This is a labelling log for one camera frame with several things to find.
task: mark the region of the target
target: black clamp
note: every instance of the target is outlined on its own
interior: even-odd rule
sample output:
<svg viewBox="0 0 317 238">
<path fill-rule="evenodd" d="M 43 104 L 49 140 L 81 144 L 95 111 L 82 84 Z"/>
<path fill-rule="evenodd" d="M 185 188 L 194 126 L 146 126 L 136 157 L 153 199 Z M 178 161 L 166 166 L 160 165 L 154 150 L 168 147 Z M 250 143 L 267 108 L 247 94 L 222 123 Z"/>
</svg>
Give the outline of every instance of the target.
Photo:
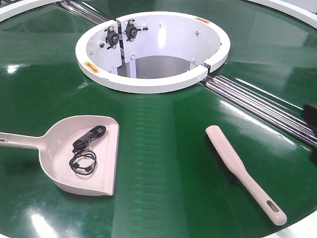
<svg viewBox="0 0 317 238">
<path fill-rule="evenodd" d="M 134 39 L 136 38 L 137 34 L 138 34 L 138 31 L 147 31 L 148 30 L 148 27 L 144 27 L 144 28 L 137 28 L 135 25 L 134 25 L 134 21 L 135 20 L 128 20 L 128 23 L 127 23 L 127 27 L 124 31 L 124 34 L 127 36 L 127 41 L 134 41 Z"/>
<path fill-rule="evenodd" d="M 116 44 L 118 44 L 120 40 L 119 34 L 114 31 L 113 26 L 108 27 L 108 29 L 106 29 L 105 32 L 107 32 L 106 43 L 110 45 L 107 48 L 107 50 L 109 50 L 110 48 L 115 49 Z"/>
</svg>

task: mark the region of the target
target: beige dustpan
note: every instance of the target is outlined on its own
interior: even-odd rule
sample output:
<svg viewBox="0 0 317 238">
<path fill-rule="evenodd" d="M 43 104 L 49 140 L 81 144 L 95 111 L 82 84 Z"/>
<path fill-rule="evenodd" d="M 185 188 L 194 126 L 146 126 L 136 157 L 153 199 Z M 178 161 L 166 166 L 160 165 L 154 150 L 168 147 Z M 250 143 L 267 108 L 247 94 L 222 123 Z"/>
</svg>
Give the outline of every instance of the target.
<svg viewBox="0 0 317 238">
<path fill-rule="evenodd" d="M 106 126 L 103 137 L 93 142 L 97 167 L 89 176 L 69 166 L 72 143 L 96 125 Z M 104 116 L 74 116 L 60 120 L 45 135 L 32 137 L 0 132 L 0 146 L 38 149 L 43 171 L 64 191 L 79 195 L 113 195 L 119 125 Z"/>
</svg>

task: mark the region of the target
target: hand brush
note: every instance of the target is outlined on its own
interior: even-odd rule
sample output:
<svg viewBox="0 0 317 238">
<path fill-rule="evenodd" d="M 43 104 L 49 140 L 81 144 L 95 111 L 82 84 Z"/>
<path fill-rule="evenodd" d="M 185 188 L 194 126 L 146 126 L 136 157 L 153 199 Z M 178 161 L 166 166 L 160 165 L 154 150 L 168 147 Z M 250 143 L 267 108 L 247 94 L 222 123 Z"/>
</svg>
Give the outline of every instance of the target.
<svg viewBox="0 0 317 238">
<path fill-rule="evenodd" d="M 277 226 L 284 225 L 287 221 L 285 213 L 248 174 L 240 157 L 233 149 L 219 126 L 209 126 L 206 129 L 206 133 L 225 165 L 241 181 L 272 222 Z"/>
</svg>

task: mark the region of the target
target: green surface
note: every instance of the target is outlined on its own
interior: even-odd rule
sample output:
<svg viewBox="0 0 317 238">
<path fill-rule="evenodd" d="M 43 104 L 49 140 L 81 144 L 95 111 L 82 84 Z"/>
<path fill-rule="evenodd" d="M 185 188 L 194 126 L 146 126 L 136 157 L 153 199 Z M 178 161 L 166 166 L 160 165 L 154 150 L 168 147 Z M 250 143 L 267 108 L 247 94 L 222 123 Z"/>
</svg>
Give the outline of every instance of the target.
<svg viewBox="0 0 317 238">
<path fill-rule="evenodd" d="M 113 19 L 152 10 L 209 19 L 232 43 L 217 74 L 270 93 L 296 115 L 303 103 L 317 102 L 316 30 L 288 16 L 237 0 L 88 3 Z M 0 23 L 0 131 L 40 136 L 68 116 L 113 117 L 120 125 L 115 195 L 63 192 L 41 170 L 37 151 L 0 147 L 2 234 L 41 237 L 45 229 L 46 237 L 58 238 L 259 238 L 316 210 L 317 167 L 308 146 L 201 85 L 155 95 L 98 85 L 74 54 L 92 26 L 56 5 Z M 223 129 L 249 173 L 287 214 L 285 226 L 273 225 L 246 189 L 228 179 L 205 140 L 211 124 Z"/>
</svg>

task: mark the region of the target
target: warning label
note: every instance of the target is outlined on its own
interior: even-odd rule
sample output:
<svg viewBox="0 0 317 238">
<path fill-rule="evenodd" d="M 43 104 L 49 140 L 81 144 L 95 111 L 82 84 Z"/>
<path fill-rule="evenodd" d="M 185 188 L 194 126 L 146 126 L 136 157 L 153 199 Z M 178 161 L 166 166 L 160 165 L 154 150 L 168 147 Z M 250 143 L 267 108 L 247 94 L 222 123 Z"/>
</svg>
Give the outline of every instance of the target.
<svg viewBox="0 0 317 238">
<path fill-rule="evenodd" d="M 195 19 L 196 19 L 196 20 L 199 20 L 199 21 L 201 21 L 201 22 L 203 22 L 203 23 L 206 23 L 206 24 L 211 23 L 210 21 L 208 21 L 208 20 L 206 20 L 206 19 L 203 19 L 203 18 L 201 18 L 201 17 L 196 17 Z"/>
<path fill-rule="evenodd" d="M 99 69 L 91 62 L 87 61 L 84 63 L 84 65 L 87 66 L 87 68 L 90 69 L 93 73 L 99 73 Z"/>
</svg>

